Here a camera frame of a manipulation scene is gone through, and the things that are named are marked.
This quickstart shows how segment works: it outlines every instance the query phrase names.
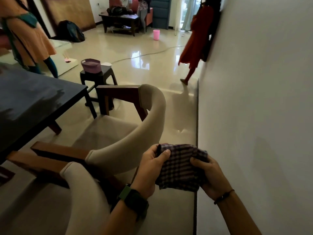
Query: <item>person's left hand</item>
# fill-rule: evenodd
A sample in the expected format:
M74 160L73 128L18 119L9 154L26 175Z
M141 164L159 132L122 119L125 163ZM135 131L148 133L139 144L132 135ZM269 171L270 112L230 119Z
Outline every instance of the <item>person's left hand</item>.
M143 155L131 188L137 190L145 199L153 195L155 181L160 175L163 163L169 159L170 150L165 150L160 156L155 157L158 144L151 146Z

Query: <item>wooden board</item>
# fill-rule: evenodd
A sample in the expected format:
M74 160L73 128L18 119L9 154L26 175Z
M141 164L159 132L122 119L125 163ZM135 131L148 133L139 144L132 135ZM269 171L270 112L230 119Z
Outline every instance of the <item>wooden board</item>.
M41 0L56 31L60 21L74 22L82 31L96 27L89 0Z

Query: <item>foot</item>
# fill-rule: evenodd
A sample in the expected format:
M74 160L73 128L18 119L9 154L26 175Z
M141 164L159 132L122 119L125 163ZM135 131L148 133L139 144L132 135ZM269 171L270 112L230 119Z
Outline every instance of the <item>foot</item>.
M181 79L180 81L184 83L186 86L188 86L188 81L186 81L185 79Z

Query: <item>floor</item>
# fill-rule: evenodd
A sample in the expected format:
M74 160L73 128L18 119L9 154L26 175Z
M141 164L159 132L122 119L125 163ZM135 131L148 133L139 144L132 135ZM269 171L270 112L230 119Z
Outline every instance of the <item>floor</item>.
M190 34L173 30L161 30L160 40L153 40L152 29L146 34L104 33L101 25L85 32L86 41L74 43L67 52L69 57L81 61L94 58L113 63L112 68L119 85L151 84L162 90L166 99L166 118L160 143L195 144L197 117L197 80L203 63L199 64L189 86L183 86L180 78L185 78L189 68L177 65L183 46ZM81 65L60 76L60 79L80 83ZM58 136L46 128L22 150L37 140L71 146L93 118L82 99L57 119L62 128ZM140 122L133 104L114 100L113 117L126 121ZM99 106L94 103L99 114ZM137 228L137 234L192 234L194 215L194 194L175 189L156 189L149 199L150 207L145 221Z

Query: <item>black watch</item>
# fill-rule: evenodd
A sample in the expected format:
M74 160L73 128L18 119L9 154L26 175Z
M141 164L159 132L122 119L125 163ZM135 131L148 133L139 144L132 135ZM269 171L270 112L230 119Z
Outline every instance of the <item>black watch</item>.
M120 199L125 202L128 208L136 212L136 214L138 215L137 220L139 218L146 217L149 203L140 195L137 190L131 189L130 184L126 185L122 192L119 194L118 201Z

